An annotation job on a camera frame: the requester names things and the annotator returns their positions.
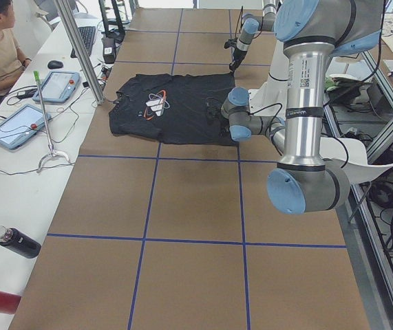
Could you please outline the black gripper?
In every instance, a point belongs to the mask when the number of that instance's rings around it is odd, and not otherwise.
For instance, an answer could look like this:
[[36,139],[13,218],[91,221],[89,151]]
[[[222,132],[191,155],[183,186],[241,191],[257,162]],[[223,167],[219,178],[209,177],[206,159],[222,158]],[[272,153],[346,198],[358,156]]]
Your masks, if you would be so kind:
[[229,121],[228,120],[220,120],[220,136],[221,137],[230,137],[230,131],[229,131]]
[[229,69],[231,72],[234,72],[242,63],[242,61],[245,59],[247,54],[247,51],[240,50],[239,48],[235,48],[233,50],[233,57],[232,61],[229,64]]

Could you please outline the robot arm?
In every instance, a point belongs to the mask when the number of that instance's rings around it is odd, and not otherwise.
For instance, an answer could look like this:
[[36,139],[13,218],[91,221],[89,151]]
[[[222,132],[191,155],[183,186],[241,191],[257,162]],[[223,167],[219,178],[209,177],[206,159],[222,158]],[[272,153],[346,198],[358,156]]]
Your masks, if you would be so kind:
[[234,72],[245,59],[248,49],[260,32],[271,32],[275,24],[275,19],[283,1],[262,1],[263,9],[261,16],[253,14],[241,14],[237,27],[240,28],[240,35],[228,39],[224,48],[233,50],[232,60],[229,69]]
[[267,15],[288,59],[284,121],[250,113],[249,94],[232,89],[221,112],[236,142],[265,135],[282,152],[267,179],[280,212],[330,210],[348,198],[342,165],[320,156],[326,70],[331,58],[372,49],[381,41],[382,1],[268,1]]

